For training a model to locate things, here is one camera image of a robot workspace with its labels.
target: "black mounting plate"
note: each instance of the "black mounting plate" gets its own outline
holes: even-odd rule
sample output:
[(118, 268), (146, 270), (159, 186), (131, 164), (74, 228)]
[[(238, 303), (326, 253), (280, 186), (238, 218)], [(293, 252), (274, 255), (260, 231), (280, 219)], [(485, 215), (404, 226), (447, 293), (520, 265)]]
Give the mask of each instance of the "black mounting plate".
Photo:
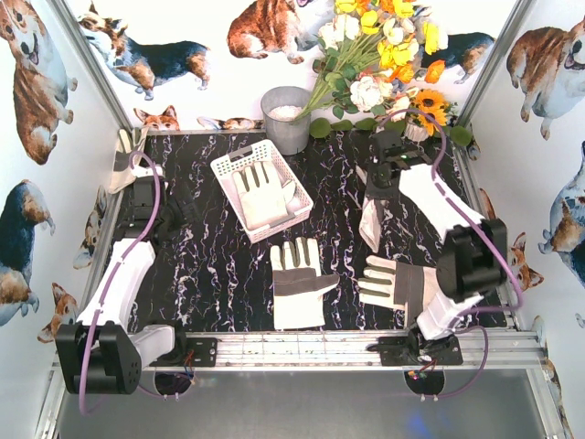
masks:
[[(409, 355), (406, 337), (380, 337), (376, 351), (380, 353), (382, 366), (420, 366), (423, 363)], [(463, 364), (461, 346), (456, 337), (452, 337), (445, 349), (433, 355), (437, 366), (460, 366)]]
[(166, 359), (158, 359), (151, 366), (164, 368), (172, 366), (183, 366), (189, 352), (194, 351), (191, 359), (194, 368), (215, 368), (216, 358), (218, 357), (218, 340), (210, 337), (187, 337), (185, 355), (179, 360), (169, 361)]

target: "flower bouquet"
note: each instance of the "flower bouquet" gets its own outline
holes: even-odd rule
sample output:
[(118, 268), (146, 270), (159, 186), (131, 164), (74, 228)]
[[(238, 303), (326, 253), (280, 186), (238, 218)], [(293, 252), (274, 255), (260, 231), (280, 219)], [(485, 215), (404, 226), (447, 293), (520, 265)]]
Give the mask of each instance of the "flower bouquet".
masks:
[[(445, 110), (444, 99), (437, 99), (435, 94), (417, 98), (419, 89), (409, 88), (420, 68), (422, 51), (433, 54), (448, 45), (447, 34), (432, 21), (430, 9), (412, 2), (335, 0), (334, 20), (319, 30), (324, 57), (313, 64), (318, 77), (311, 98), (298, 118), (331, 106), (338, 119), (345, 113), (357, 112), (381, 117), (409, 108), (416, 99), (419, 108), (431, 110), (437, 121), (446, 123), (446, 116), (441, 116), (441, 110)], [(443, 60), (433, 62), (424, 80), (437, 82), (444, 69)], [(404, 119), (405, 115), (401, 113), (393, 121)], [(426, 120), (417, 119), (412, 123), (428, 128), (427, 132), (432, 127)]]

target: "marble surface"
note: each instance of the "marble surface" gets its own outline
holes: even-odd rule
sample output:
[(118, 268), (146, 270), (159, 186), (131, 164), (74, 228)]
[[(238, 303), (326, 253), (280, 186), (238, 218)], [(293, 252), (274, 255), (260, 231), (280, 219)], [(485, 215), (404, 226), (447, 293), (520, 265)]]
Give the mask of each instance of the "marble surface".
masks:
[[(362, 305), (356, 279), (362, 276), (371, 250), (358, 233), (365, 186), (356, 165), (367, 168), (368, 134), (339, 133), (328, 140), (313, 140), (299, 155), (287, 157), (292, 171), (314, 201), (307, 221), (256, 244), (238, 223), (214, 177), (215, 158), (265, 137), (249, 134), (155, 135), (146, 152), (164, 167), (172, 188), (178, 179), (188, 182), (204, 222), (184, 228), (157, 255), (132, 309), (129, 330), (140, 330), (156, 319), (179, 319), (193, 332), (254, 332), (274, 329), (270, 246), (298, 236), (315, 237), (322, 251), (324, 273), (341, 280), (324, 297), (324, 330), (402, 328), (399, 310)], [(424, 145), (435, 157), (435, 146)], [(441, 162), (441, 176), (465, 199), (459, 170), (449, 152)], [(131, 190), (122, 200), (120, 223), (130, 207)], [(441, 244), (436, 230), (410, 201), (394, 199), (385, 211), (379, 256), (434, 266)], [(491, 294), (490, 304), (499, 304)], [(465, 325), (475, 324), (469, 316)], [(479, 315), (487, 327), (505, 326), (503, 314)]]

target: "plastic basket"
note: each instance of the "plastic basket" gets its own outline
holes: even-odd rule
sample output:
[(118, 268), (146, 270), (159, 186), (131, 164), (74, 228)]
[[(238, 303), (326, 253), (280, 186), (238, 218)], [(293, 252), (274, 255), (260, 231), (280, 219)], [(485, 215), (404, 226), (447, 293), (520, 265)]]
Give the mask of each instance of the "plastic basket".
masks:
[[(296, 184), (296, 187), (294, 190), (294, 198), (287, 205), (289, 215), (286, 218), (279, 219), (255, 230), (248, 230), (244, 220), (244, 213), (239, 203), (238, 191), (236, 190), (236, 185), (231, 175), (234, 172), (241, 171), (245, 166), (260, 161), (272, 161), (278, 171), (281, 183), (284, 184), (284, 182), (292, 180)], [(246, 231), (252, 243), (262, 241), (309, 218), (309, 214), (313, 208), (313, 201), (272, 141), (262, 140), (254, 145), (246, 146), (233, 153), (223, 155), (211, 162), (211, 169), (218, 178), (221, 189), (226, 194), (226, 197), (228, 197), (229, 204), (231, 204), (231, 207), (236, 212), (239, 223)]]

